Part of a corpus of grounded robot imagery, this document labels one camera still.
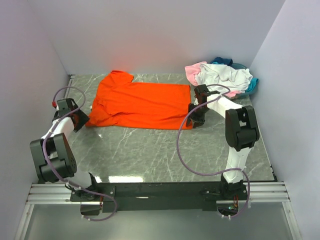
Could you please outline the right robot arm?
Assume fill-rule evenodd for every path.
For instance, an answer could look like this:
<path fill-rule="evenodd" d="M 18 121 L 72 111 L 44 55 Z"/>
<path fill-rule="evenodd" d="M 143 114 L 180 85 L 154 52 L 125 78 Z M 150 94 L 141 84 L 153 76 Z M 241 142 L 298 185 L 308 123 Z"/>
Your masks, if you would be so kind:
<path fill-rule="evenodd" d="M 194 89 L 196 102 L 190 103 L 186 120 L 187 126 L 201 127 L 205 123 L 205 114 L 212 110 L 225 120 L 225 139 L 229 145 L 226 172 L 221 174 L 219 193 L 230 200 L 241 192 L 243 185 L 242 170 L 246 166 L 248 155 L 260 138 L 256 113 L 252 106 L 237 104 L 219 91 L 210 91 L 205 85 Z"/>

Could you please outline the orange t shirt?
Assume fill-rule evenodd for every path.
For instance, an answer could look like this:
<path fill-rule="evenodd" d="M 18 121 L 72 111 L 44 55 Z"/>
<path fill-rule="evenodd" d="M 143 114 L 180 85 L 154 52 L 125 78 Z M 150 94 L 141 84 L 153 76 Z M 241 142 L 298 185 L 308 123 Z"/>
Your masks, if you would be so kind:
<path fill-rule="evenodd" d="M 191 103 L 188 84 L 135 82 L 124 71 L 111 71 L 98 85 L 86 127 L 189 130 L 183 123 Z"/>

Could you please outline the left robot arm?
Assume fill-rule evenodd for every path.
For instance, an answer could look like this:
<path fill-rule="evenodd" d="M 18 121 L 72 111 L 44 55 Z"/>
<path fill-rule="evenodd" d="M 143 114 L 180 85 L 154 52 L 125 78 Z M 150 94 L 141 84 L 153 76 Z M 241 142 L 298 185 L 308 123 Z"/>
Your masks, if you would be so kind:
<path fill-rule="evenodd" d="M 60 179 L 46 161 L 49 159 L 55 171 L 65 182 L 65 187 L 88 201 L 96 200 L 100 188 L 89 172 L 77 169 L 77 162 L 68 142 L 72 132 L 78 132 L 89 117 L 78 107 L 72 98 L 54 101 L 56 109 L 49 131 L 40 139 L 30 142 L 30 151 L 39 184 L 57 183 Z"/>

